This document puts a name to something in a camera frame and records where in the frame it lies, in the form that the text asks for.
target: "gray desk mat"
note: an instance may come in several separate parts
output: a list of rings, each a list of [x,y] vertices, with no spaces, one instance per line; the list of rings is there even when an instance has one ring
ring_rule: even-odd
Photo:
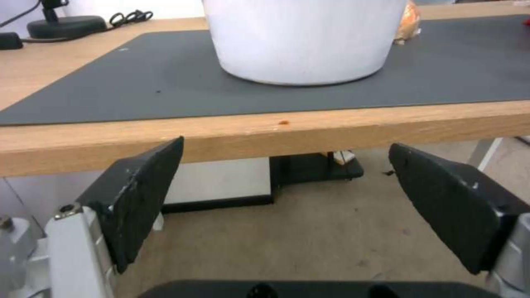
[[[526,18],[424,21],[421,35],[393,46],[375,75],[320,87],[229,75],[208,31],[147,33],[1,111],[0,125],[530,99]]]

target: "black lamp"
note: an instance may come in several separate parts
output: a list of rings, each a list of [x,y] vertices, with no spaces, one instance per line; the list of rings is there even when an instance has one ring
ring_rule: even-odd
[[[107,29],[100,16],[82,15],[57,17],[54,9],[68,5],[68,0],[42,0],[45,20],[28,24],[28,32],[35,39],[77,38]]]

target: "lamp base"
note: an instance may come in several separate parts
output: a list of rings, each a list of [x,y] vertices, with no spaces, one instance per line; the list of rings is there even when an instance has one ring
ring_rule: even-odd
[[[35,39],[76,38],[105,29],[105,20],[91,15],[59,17],[57,22],[39,20],[28,24],[28,32]]]

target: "white wall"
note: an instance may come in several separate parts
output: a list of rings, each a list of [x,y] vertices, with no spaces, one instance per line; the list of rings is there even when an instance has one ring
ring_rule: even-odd
[[[204,15],[201,0],[70,0],[64,7],[66,15],[99,15],[107,21],[117,12],[127,15],[136,9],[152,11],[155,19]]]
[[[37,0],[0,0],[0,22],[32,7]],[[139,9],[152,11],[155,19],[203,16],[201,0],[70,0],[70,4],[55,9],[57,15],[99,15],[106,21],[117,12],[125,15]],[[17,32],[27,37],[27,23],[44,19],[41,7],[17,21],[0,28],[0,32]]]
[[[37,3],[37,0],[0,0],[0,22],[4,22],[13,16],[20,14],[33,7]],[[57,15],[64,15],[62,9],[56,10]],[[21,17],[13,23],[0,28],[0,32],[16,32],[20,37],[28,37],[28,31],[26,29],[27,23],[31,21],[44,19],[42,14],[42,6],[32,11],[31,13]]]

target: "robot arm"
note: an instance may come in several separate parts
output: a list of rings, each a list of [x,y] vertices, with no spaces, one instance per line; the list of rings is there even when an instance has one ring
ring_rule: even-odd
[[[54,298],[113,297],[114,272],[122,273],[136,258],[160,212],[182,149],[183,139],[179,138],[114,163],[76,203],[60,208],[46,226],[48,237],[40,239],[31,254],[23,252],[28,249],[13,249],[24,241],[11,241],[10,250],[2,253],[0,263],[4,264],[5,256],[9,256],[9,263],[16,251],[19,253],[10,264],[19,266],[13,268],[24,268],[24,262],[20,262],[24,257],[28,262],[25,283],[20,270],[7,271],[11,273],[8,286],[15,290],[10,298],[26,298],[50,287]],[[402,144],[392,145],[389,158],[414,207],[464,267],[472,274],[489,271],[487,285],[501,297],[528,298],[530,207],[472,166]],[[15,229],[24,231],[23,225]],[[5,236],[13,234],[0,233],[3,249],[7,247]],[[0,273],[5,275],[4,268],[0,268]],[[369,298],[499,297],[459,283],[373,281],[171,282],[141,297],[275,298],[307,293]]]

